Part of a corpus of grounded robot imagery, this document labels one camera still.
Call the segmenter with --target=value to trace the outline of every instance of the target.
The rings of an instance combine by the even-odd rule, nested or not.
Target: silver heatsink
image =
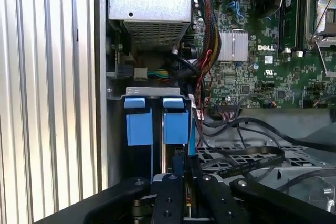
[[[220,32],[222,49],[218,61],[247,61],[248,32],[222,31]]]
[[[123,21],[139,50],[171,50],[192,18],[192,0],[109,0],[110,20]]]

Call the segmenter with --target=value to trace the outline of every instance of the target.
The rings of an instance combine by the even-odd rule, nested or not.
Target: sticker
[[[273,64],[273,56],[265,56],[265,64]]]
[[[194,95],[189,94],[189,99],[191,100],[191,107],[197,109]]]
[[[197,110],[197,118],[200,120],[201,119],[201,111]]]

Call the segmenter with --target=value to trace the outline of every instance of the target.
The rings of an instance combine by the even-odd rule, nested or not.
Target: screw
[[[211,179],[211,177],[209,175],[204,175],[203,179],[206,180],[206,181],[209,181]]]
[[[247,186],[247,183],[245,181],[243,181],[243,180],[240,180],[240,181],[238,181],[238,185],[244,187],[244,186]]]
[[[169,176],[169,179],[177,179],[177,177],[173,174]]]
[[[141,179],[138,179],[138,181],[135,182],[137,186],[140,186],[143,184],[143,181]]]

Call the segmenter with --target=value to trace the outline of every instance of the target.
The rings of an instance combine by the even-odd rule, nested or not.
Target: wire bundle
[[[156,71],[148,71],[147,72],[147,75],[149,77],[152,77],[152,76],[156,76],[156,77],[159,77],[159,78],[162,78],[162,79],[167,79],[169,78],[169,73],[167,70],[165,69],[158,69]]]

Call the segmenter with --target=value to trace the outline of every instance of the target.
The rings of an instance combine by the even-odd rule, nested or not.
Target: heatsink
[[[218,61],[247,61],[248,60],[248,32],[223,31],[220,32],[222,49]]]

